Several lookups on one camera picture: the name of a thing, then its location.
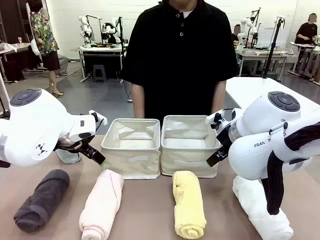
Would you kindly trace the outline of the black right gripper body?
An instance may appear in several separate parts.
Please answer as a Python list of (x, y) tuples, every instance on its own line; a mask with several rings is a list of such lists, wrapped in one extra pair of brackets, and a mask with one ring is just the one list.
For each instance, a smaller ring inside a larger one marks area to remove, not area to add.
[(220, 148), (218, 149), (219, 152), (228, 152), (230, 149), (230, 146), (232, 145), (232, 141), (229, 137), (229, 129), (231, 125), (217, 125), (215, 127), (217, 136), (216, 139), (220, 142)]

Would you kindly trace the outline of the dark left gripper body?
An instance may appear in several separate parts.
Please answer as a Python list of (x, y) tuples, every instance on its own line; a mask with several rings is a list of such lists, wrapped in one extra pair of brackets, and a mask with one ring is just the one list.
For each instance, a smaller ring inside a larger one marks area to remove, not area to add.
[(86, 142), (86, 139), (74, 142), (68, 136), (63, 136), (58, 139), (56, 149), (68, 151), (70, 153), (83, 153), (83, 147), (86, 145)]

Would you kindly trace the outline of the mint green towel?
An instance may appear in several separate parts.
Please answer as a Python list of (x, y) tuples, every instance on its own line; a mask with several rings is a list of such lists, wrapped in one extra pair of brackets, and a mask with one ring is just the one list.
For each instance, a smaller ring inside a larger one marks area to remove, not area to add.
[(79, 153), (71, 153), (62, 149), (57, 149), (55, 152), (59, 159), (68, 165), (76, 164), (81, 160), (81, 155)]

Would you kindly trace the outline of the pink towel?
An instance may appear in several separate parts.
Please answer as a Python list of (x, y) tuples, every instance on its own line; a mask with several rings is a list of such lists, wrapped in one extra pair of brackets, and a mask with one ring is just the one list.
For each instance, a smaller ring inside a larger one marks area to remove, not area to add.
[(98, 176), (79, 217), (81, 240), (107, 240), (121, 205), (122, 175), (103, 170)]

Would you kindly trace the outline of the yellow towel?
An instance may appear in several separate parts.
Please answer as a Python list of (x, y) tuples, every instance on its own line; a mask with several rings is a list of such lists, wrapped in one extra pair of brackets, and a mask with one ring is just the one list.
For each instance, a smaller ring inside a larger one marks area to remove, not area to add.
[(172, 176), (172, 193), (176, 234), (187, 240), (203, 237), (207, 221), (198, 177), (191, 171), (176, 171)]

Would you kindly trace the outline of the dark grey towel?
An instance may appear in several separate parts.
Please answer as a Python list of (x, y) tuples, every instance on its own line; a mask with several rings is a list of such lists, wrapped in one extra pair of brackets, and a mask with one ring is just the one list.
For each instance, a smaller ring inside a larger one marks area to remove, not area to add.
[(26, 233), (44, 227), (56, 211), (69, 185), (70, 177), (66, 171), (51, 170), (15, 213), (13, 219), (16, 226)]

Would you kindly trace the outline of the white towel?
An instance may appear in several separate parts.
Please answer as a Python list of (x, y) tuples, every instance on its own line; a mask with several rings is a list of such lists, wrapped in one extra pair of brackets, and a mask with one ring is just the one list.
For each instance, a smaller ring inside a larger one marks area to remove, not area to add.
[(286, 214), (282, 210), (277, 215), (268, 213), (264, 188), (258, 180), (236, 176), (232, 190), (262, 240), (291, 240), (294, 231)]

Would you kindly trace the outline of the person's right forearm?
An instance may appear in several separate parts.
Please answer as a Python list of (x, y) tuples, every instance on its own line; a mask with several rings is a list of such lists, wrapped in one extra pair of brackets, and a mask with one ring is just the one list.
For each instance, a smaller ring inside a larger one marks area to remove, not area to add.
[(131, 84), (131, 96), (134, 117), (137, 119), (145, 118), (145, 92), (144, 88), (140, 85)]

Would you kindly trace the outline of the cream fabric storage bin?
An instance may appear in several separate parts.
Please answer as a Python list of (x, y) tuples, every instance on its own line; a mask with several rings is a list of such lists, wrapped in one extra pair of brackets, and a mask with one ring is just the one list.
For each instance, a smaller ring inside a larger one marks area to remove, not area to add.
[(199, 178), (215, 178), (218, 164), (209, 166), (207, 159), (221, 144), (217, 133), (205, 123), (205, 115), (167, 115), (161, 128), (161, 173), (191, 171)]
[(103, 167), (125, 180), (152, 180), (161, 174), (161, 126), (157, 119), (117, 118), (101, 142)]

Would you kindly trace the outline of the large white table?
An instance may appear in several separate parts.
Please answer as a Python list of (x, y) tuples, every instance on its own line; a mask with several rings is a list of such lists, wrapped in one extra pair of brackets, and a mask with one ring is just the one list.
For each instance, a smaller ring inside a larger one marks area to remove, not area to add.
[(302, 116), (320, 109), (319, 104), (271, 78), (233, 77), (227, 80), (225, 89), (224, 108), (245, 109), (262, 94), (280, 91), (290, 94), (298, 100)]

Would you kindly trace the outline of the person in black polo shirt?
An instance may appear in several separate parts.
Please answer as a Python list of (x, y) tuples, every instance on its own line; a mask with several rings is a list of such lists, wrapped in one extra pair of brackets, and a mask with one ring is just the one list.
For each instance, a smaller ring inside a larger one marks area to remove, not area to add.
[(205, 0), (162, 0), (131, 32), (122, 77), (144, 89), (144, 118), (211, 115), (216, 84), (238, 74), (229, 19)]

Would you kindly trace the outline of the white background robot table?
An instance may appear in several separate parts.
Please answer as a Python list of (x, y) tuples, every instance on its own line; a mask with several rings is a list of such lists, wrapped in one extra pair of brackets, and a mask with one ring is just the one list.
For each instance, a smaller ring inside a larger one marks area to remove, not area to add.
[(107, 57), (116, 57), (119, 58), (119, 71), (120, 73), (123, 68), (123, 61), (125, 58), (125, 52), (122, 51), (120, 47), (91, 47), (85, 48), (83, 46), (79, 46), (76, 48), (71, 49), (72, 52), (78, 52), (79, 60), (81, 63), (81, 73), (82, 73), (82, 80), (80, 83), (85, 82), (88, 79), (92, 78), (92, 74), (86, 70), (86, 61), (85, 57), (89, 58), (107, 58)]

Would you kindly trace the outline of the tall black tripod stand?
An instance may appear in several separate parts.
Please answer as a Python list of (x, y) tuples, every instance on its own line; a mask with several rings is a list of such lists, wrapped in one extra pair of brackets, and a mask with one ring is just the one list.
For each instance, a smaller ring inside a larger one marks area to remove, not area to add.
[(272, 37), (271, 37), (271, 45), (270, 45), (270, 48), (268, 50), (267, 61), (266, 61), (266, 64), (265, 64), (264, 72), (262, 74), (262, 78), (263, 79), (267, 78), (267, 74), (268, 74), (268, 71), (269, 71), (269, 68), (270, 68), (270, 64), (271, 64), (271, 61), (272, 61), (272, 56), (273, 56), (273, 53), (274, 53), (274, 50), (275, 50), (275, 47), (276, 47), (276, 44), (277, 44), (278, 34), (279, 34), (281, 26), (284, 25), (284, 24), (285, 24), (285, 17), (284, 16), (278, 16), (277, 19), (276, 19), (275, 31), (274, 31), (274, 33), (272, 34)]

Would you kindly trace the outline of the mannequin in floral shirt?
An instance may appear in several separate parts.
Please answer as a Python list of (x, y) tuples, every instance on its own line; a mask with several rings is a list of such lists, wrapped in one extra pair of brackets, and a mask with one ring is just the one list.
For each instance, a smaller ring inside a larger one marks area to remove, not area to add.
[(58, 59), (58, 44), (51, 30), (50, 24), (41, 14), (42, 0), (28, 0), (30, 9), (30, 24), (37, 49), (40, 52), (43, 66), (48, 70), (50, 92), (54, 96), (64, 94), (57, 89), (56, 71), (60, 69)]

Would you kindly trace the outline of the grey cluttered side table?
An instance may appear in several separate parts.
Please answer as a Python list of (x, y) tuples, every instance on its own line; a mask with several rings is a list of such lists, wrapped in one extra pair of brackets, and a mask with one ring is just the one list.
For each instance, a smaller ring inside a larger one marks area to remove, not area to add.
[(7, 61), (7, 55), (27, 51), (30, 45), (30, 43), (0, 43), (0, 69), (3, 76), (2, 79), (5, 83), (9, 83), (4, 68), (4, 62)]

